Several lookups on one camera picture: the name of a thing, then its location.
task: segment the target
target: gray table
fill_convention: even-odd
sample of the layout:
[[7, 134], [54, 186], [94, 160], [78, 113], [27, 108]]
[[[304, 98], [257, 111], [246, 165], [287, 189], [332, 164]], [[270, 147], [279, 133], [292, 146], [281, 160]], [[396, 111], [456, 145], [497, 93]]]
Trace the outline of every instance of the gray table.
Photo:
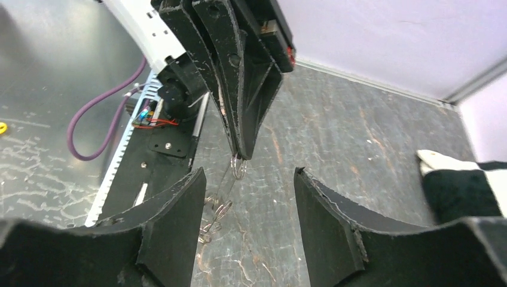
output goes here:
[[[141, 54], [92, 1], [2, 5], [0, 121], [10, 129], [0, 137], [0, 216], [81, 225], [115, 145], [95, 161], [77, 161], [66, 149], [67, 124], [83, 104], [130, 76]], [[120, 100], [108, 99], [83, 118], [80, 151], [99, 146]], [[298, 67], [265, 119], [247, 176], [234, 186], [224, 230], [197, 250], [193, 286], [309, 286], [296, 166], [372, 210], [431, 225], [414, 153], [422, 148], [472, 159], [457, 113]], [[210, 188], [229, 153], [210, 105], [195, 162]]]

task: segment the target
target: black and white cloth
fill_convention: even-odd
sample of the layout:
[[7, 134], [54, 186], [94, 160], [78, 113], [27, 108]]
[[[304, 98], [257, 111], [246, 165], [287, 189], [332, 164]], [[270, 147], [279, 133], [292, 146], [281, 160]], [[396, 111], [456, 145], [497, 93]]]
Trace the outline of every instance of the black and white cloth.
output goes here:
[[422, 184], [439, 224], [464, 216], [507, 216], [507, 163], [461, 161], [420, 150]]

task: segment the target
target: white wall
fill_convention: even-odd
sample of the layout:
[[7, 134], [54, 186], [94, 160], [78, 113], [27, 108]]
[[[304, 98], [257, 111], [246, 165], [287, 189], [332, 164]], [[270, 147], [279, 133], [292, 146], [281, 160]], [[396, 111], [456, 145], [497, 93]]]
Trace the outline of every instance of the white wall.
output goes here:
[[460, 104], [478, 161], [507, 161], [507, 74]]
[[507, 56], [507, 0], [279, 0], [298, 57], [443, 99]]

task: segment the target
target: chain of rings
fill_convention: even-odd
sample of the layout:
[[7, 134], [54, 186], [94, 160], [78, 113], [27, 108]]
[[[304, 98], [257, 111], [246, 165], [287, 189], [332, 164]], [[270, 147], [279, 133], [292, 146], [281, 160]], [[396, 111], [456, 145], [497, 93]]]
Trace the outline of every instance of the chain of rings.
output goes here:
[[[231, 168], [233, 172], [233, 176], [235, 180], [242, 180], [246, 173], [246, 161], [243, 159], [239, 159], [237, 155], [231, 157]], [[215, 195], [208, 196], [204, 199], [204, 204], [213, 204], [213, 208], [218, 205], [218, 198]], [[210, 243], [212, 240], [212, 235], [222, 230], [222, 224], [220, 220], [225, 216], [225, 214], [229, 211], [233, 202], [227, 200], [226, 202], [220, 204], [215, 210], [215, 216], [211, 223], [206, 224], [201, 227], [199, 231], [199, 242], [202, 244]]]

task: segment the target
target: yellow ring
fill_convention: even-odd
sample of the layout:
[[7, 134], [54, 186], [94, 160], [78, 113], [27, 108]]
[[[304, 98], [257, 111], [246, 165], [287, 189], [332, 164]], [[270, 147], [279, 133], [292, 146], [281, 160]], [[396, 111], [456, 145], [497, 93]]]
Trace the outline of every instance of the yellow ring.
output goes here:
[[7, 130], [7, 124], [6, 123], [0, 123], [0, 135], [5, 133]]

